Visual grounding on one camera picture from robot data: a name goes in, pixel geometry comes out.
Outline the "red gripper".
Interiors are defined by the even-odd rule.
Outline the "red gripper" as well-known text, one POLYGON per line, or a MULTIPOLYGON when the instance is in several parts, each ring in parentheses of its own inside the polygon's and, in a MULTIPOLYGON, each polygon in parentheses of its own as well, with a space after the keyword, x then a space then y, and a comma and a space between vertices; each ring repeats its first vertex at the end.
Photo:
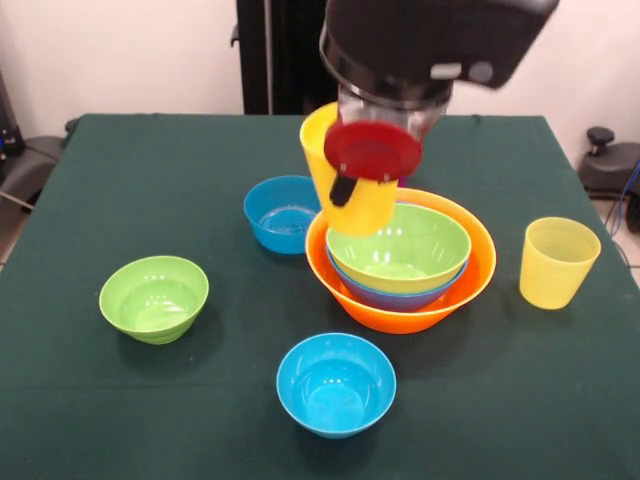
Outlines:
POLYGON ((339 174, 329 199, 335 207, 345 207, 356 179, 395 181, 408 176, 422 159, 422 147, 405 129, 386 122, 336 121, 325 135, 324 154, 339 174))

